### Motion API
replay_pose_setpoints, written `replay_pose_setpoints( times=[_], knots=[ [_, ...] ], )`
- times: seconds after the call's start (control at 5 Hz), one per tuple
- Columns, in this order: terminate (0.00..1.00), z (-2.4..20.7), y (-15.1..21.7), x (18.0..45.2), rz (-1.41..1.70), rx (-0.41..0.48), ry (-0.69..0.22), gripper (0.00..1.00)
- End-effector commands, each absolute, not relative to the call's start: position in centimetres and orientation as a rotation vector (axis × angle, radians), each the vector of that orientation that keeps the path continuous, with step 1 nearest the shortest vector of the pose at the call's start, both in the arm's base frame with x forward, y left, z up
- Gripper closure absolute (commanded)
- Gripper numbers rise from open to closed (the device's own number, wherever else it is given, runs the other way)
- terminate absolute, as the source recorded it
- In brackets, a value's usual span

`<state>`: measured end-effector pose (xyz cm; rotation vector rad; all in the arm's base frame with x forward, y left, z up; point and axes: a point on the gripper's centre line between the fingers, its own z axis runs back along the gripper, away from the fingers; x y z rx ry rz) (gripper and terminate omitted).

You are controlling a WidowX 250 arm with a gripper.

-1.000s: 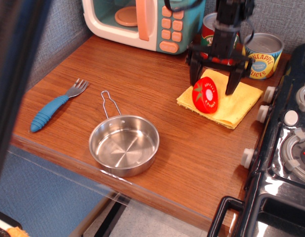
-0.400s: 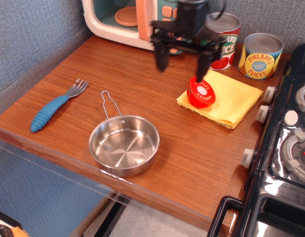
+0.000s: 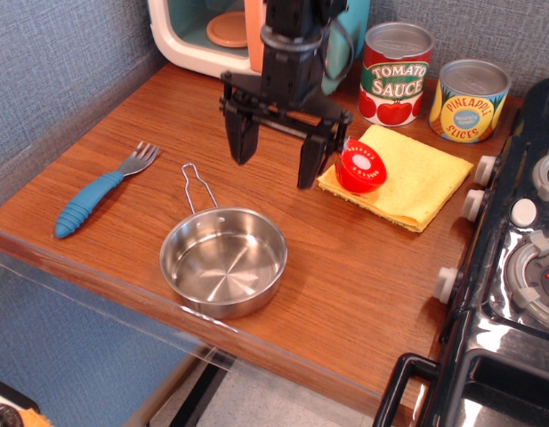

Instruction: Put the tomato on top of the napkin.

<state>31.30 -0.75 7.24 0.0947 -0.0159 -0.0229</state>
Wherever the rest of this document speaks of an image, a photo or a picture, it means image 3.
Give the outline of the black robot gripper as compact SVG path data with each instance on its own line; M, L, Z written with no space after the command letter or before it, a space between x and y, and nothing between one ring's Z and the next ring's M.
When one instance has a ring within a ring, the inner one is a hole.
M223 83L221 110L230 154L244 165L255 154L260 125L301 137L297 187L309 189L327 161L340 152L352 116L322 91L327 72L330 26L311 36L288 38L264 26L262 73L251 76L230 70Z

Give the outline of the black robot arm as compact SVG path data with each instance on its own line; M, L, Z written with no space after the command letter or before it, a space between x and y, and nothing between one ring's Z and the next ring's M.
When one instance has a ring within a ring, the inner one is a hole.
M269 1L260 37L259 76L225 71L221 109L232 158L256 152L261 126L303 139L297 186L308 189L331 156L343 149L350 111L322 91L329 29L344 1Z

